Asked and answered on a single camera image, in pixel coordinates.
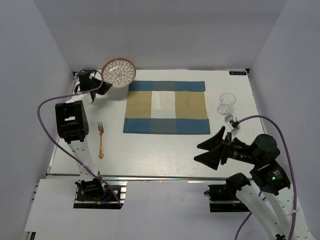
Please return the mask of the floral ceramic plate orange rim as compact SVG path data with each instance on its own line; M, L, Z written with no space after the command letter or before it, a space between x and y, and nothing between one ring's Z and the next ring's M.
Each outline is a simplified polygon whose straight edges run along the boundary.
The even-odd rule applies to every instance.
M101 70L102 79L111 88L120 89L130 85L136 77L135 65L126 58L115 58L108 61Z

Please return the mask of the clear drinking glass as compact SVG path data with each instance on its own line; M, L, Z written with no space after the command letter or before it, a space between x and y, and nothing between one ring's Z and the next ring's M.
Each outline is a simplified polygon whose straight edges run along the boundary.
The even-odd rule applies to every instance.
M228 92L225 92L219 97L218 111L221 114L227 114L230 112L231 107L236 103L236 97Z

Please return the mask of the blue beige white cloth napkin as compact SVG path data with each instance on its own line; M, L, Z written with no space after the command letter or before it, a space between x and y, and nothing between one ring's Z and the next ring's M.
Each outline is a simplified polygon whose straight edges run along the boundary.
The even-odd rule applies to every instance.
M123 132L209 135L204 81L133 81L128 88Z

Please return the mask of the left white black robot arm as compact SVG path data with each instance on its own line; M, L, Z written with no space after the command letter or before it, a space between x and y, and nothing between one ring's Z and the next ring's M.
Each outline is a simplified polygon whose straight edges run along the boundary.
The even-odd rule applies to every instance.
M94 164L87 142L89 123L86 108L92 104L96 95L104 95L111 88L111 83L106 83L95 77L97 70L84 69L75 77L78 85L74 95L66 102L55 105L57 132L65 141L75 157L80 174L80 180L89 182L97 178L100 173Z

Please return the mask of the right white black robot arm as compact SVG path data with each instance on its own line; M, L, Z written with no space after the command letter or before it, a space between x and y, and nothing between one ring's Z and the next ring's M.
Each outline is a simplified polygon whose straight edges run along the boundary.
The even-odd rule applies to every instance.
M208 186L205 194L211 201L210 210L216 212L228 203L248 211L261 224L271 240L314 239L303 212L294 199L293 183L276 161L280 155L276 140L267 134L258 135L250 145L225 133L225 127L208 140L197 145L203 154L194 157L196 162L217 170L228 159L253 165L249 180L239 172L225 180L225 184Z

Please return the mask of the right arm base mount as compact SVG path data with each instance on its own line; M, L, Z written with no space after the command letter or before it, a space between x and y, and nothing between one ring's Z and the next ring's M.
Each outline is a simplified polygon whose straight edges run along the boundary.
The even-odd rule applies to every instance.
M211 213L248 213L249 209L238 198L227 192L225 185L211 184L203 193L209 198Z

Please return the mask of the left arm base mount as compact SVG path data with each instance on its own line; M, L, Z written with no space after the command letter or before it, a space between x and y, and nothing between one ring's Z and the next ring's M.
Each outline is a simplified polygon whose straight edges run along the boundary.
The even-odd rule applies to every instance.
M75 182L74 209L120 210L126 196L126 186L111 185L94 178Z

